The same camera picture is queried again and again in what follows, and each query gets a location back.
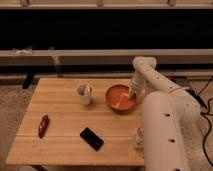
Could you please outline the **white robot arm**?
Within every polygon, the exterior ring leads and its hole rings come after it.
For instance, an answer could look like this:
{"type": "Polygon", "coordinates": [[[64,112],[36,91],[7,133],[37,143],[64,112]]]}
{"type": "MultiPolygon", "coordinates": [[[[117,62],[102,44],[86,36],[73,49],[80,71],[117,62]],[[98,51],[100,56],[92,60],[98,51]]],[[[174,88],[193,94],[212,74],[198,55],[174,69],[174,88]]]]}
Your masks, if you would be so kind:
{"type": "Polygon", "coordinates": [[[201,107],[181,87],[156,70],[154,57],[135,57],[130,92],[139,95],[149,83],[154,89],[142,102],[143,149],[146,171],[191,171],[181,125],[196,122],[201,107]]]}

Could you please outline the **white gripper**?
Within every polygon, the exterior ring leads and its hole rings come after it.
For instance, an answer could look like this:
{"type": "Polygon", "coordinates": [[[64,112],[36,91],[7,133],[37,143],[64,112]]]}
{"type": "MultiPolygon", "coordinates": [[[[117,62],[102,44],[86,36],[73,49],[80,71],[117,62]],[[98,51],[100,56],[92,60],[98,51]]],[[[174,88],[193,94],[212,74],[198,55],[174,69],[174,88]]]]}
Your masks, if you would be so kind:
{"type": "Polygon", "coordinates": [[[145,78],[142,75],[135,73],[130,81],[128,92],[129,99],[132,99],[136,95],[139,95],[145,89],[145,87],[146,87],[145,78]]]}

